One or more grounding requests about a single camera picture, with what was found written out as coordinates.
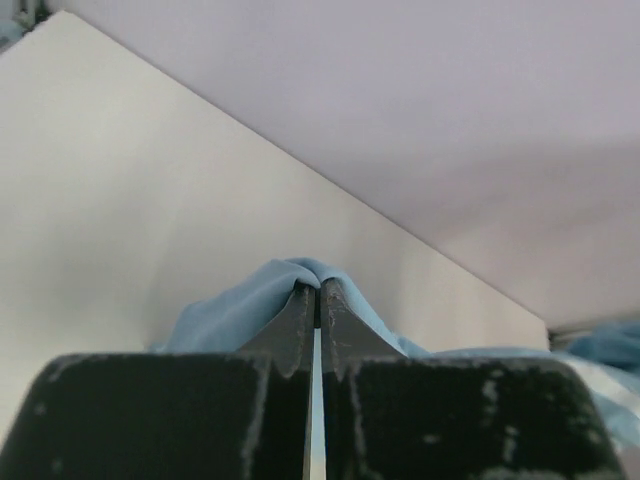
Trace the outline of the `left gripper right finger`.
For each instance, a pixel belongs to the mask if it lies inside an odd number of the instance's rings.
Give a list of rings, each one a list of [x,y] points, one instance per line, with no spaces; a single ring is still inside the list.
[[[583,382],[551,359],[410,359],[320,290],[330,479],[621,479]]]

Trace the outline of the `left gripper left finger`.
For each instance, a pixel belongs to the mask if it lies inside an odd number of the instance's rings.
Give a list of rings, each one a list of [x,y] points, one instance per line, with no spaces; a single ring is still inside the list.
[[[237,352],[59,357],[1,451],[5,479],[305,479],[313,288]]]

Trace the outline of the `light blue t shirt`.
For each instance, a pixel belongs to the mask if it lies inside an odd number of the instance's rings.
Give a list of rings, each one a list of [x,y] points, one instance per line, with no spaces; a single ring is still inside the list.
[[[337,278],[406,353],[543,322],[80,18],[1,54],[1,427],[67,353],[228,351]]]

